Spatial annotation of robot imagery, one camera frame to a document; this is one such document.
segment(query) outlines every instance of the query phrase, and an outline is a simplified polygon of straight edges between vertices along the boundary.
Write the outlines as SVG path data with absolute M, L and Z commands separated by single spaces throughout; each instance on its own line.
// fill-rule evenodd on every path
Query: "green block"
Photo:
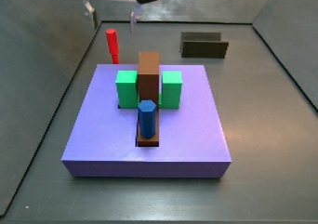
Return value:
M 183 83 L 182 72 L 162 72 L 163 85 L 179 85 Z
M 119 107 L 138 108 L 137 71 L 119 71 L 115 79 Z
M 182 98 L 183 76 L 182 72 L 162 72 L 162 109 L 179 109 Z

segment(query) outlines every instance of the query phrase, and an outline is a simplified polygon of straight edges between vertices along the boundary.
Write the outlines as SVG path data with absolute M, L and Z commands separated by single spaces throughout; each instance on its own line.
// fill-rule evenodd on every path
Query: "brown block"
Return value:
M 145 138 L 142 136 L 139 123 L 137 124 L 137 146 L 159 147 L 159 110 L 155 115 L 155 135 L 151 138 Z
M 150 99 L 159 108 L 159 52 L 143 51 L 139 53 L 137 83 L 139 101 Z

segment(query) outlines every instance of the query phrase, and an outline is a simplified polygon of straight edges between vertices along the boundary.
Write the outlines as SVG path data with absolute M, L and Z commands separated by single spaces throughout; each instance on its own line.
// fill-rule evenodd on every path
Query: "blue block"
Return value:
M 138 105 L 138 120 L 145 138 L 151 138 L 155 135 L 155 113 L 157 106 L 153 100 L 142 100 Z

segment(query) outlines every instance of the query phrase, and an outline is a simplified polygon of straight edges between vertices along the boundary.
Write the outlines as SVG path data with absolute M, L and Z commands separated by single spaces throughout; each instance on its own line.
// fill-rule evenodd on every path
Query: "gray wall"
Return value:
M 82 0 L 0 0 L 0 216 L 94 37 Z
M 159 0 L 143 5 L 142 20 L 253 23 L 269 0 Z M 127 20 L 135 3 L 92 0 L 103 20 Z
M 254 27 L 318 108 L 318 0 L 270 0 Z

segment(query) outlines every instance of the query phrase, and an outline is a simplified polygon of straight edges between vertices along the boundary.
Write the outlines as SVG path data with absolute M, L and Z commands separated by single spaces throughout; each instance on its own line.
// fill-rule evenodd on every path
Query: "purple platform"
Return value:
M 161 110 L 161 146 L 135 147 L 138 110 L 118 109 L 115 77 L 137 65 L 98 65 L 62 161 L 76 177 L 221 178 L 231 164 L 205 68 L 182 71 L 179 110 Z

